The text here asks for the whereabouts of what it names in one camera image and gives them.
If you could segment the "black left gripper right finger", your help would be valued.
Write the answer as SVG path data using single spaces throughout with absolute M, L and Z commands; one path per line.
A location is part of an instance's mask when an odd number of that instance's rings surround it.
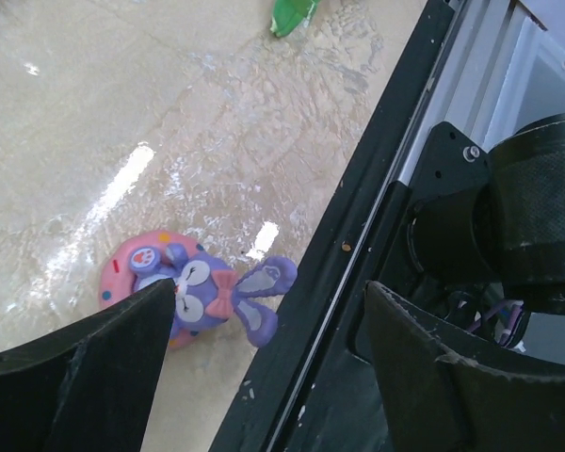
M 476 337 L 380 282 L 364 306 L 396 451 L 565 451 L 565 365 Z

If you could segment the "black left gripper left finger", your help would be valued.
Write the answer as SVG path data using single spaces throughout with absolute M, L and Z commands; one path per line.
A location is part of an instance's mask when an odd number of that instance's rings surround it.
M 174 311 L 166 279 L 0 352 L 0 451 L 138 451 Z

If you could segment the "purple bunny large donut toy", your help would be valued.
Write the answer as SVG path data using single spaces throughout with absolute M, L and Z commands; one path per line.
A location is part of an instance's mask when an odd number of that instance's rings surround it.
M 170 347 L 184 347 L 200 332 L 234 315 L 249 342 L 263 347 L 278 329 L 278 316 L 256 300 L 288 293 L 297 276 L 297 266 L 283 256 L 268 257 L 240 275 L 197 240 L 156 230 L 119 246 L 101 272 L 98 299 L 106 308 L 152 283 L 170 279 L 176 303 Z

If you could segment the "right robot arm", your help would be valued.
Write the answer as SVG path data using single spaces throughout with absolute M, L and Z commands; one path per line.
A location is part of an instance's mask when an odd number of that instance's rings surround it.
M 565 113 L 487 155 L 484 182 L 417 204 L 416 268 L 444 283 L 501 283 L 529 312 L 565 315 Z

